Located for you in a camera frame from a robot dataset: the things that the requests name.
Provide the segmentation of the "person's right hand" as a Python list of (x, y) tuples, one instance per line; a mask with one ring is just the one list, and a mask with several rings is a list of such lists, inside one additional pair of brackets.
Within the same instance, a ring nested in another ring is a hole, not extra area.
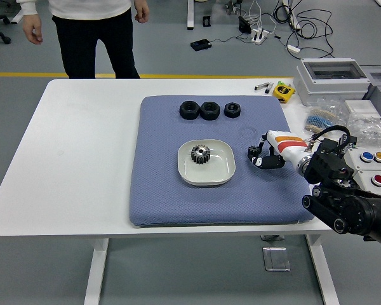
[(42, 23), (38, 14), (23, 17), (23, 32), (30, 43), (41, 44), (43, 42), (41, 26)]

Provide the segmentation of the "person's left hand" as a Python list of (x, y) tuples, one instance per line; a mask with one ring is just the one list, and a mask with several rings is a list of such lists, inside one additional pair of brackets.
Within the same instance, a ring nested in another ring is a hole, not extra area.
[(138, 23), (144, 24), (149, 20), (149, 6), (146, 0), (134, 0), (134, 7), (137, 14), (135, 15), (135, 20)]

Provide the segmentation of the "robot right hand white shell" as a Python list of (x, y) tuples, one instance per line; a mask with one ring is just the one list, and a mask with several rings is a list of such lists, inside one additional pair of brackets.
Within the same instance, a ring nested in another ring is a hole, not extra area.
[[(260, 153), (266, 142), (269, 144), (269, 155), (261, 157)], [(309, 164), (312, 153), (308, 151), (305, 140), (294, 133), (269, 130), (261, 136), (258, 146), (249, 146), (248, 158), (261, 169), (282, 168), (290, 161), (295, 170), (303, 175), (304, 167)]]

